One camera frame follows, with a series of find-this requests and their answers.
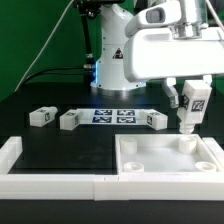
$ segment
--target white robot body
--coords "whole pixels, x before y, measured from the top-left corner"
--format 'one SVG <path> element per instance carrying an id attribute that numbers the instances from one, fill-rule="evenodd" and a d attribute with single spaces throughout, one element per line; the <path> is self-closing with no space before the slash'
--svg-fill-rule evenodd
<path id="1" fill-rule="evenodd" d="M 123 50 L 128 41 L 125 26 L 133 15 L 118 5 L 101 8 L 102 55 L 96 63 L 92 91 L 104 95 L 129 95 L 142 89 L 142 82 L 130 83 L 124 75 Z"/>
<path id="2" fill-rule="evenodd" d="M 202 38 L 174 40 L 169 28 L 137 32 L 125 44 L 124 70 L 130 82 L 224 73 L 224 35 L 202 30 Z"/>

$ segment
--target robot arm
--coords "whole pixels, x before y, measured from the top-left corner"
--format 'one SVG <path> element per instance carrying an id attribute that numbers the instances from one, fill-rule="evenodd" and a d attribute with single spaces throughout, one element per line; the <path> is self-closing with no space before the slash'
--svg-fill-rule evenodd
<path id="1" fill-rule="evenodd" d="M 200 5 L 200 9 L 195 10 L 198 1 L 169 1 L 140 12 L 129 22 L 126 34 L 133 36 L 125 44 L 124 70 L 130 82 L 224 73 L 224 34 L 219 28 L 203 25 L 206 8 Z M 176 4 L 178 16 L 174 18 L 168 5 L 178 2 L 181 7 Z M 161 17 L 170 20 L 147 21 L 147 14 L 154 12 L 160 21 L 159 10 L 163 10 Z"/>

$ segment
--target white plastic tray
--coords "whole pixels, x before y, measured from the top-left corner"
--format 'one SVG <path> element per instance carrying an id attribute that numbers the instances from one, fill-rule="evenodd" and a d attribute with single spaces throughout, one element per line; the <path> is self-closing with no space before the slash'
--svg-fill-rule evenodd
<path id="1" fill-rule="evenodd" d="M 135 135 L 134 158 L 120 154 L 120 137 L 116 135 L 118 175 L 109 176 L 7 174 L 22 152 L 21 138 L 11 137 L 0 149 L 0 199 L 224 200 L 224 152 L 214 139 L 195 136 L 197 153 L 181 158 L 180 135 Z M 144 172 L 123 172 L 123 164 L 133 159 L 144 164 Z M 216 164 L 217 172 L 195 171 L 194 163 L 201 159 Z"/>

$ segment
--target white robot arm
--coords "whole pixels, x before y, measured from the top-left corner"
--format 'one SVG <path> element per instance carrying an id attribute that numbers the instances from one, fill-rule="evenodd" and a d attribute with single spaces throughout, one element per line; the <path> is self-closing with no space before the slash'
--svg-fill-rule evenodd
<path id="1" fill-rule="evenodd" d="M 138 13 L 126 26 L 124 71 L 130 82 L 163 80 L 171 107 L 179 107 L 176 78 L 185 81 L 180 132 L 202 123 L 211 94 L 211 75 L 224 74 L 224 32 L 209 28 L 205 0 L 161 0 Z"/>
<path id="2" fill-rule="evenodd" d="M 159 22 L 150 21 L 151 14 Z M 205 15 L 204 0 L 167 1 L 137 14 L 125 30 L 132 35 L 124 47 L 126 78 L 136 82 L 224 73 L 224 34 L 207 28 Z"/>

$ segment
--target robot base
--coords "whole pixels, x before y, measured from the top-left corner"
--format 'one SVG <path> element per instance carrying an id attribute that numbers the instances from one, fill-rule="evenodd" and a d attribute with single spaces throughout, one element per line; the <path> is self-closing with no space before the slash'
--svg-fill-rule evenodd
<path id="1" fill-rule="evenodd" d="M 101 87 L 97 87 L 91 84 L 91 92 L 104 96 L 121 96 L 128 97 L 137 94 L 144 94 L 146 92 L 146 84 L 142 83 L 135 89 L 125 89 L 125 90 L 113 90 L 113 89 L 103 89 Z"/>

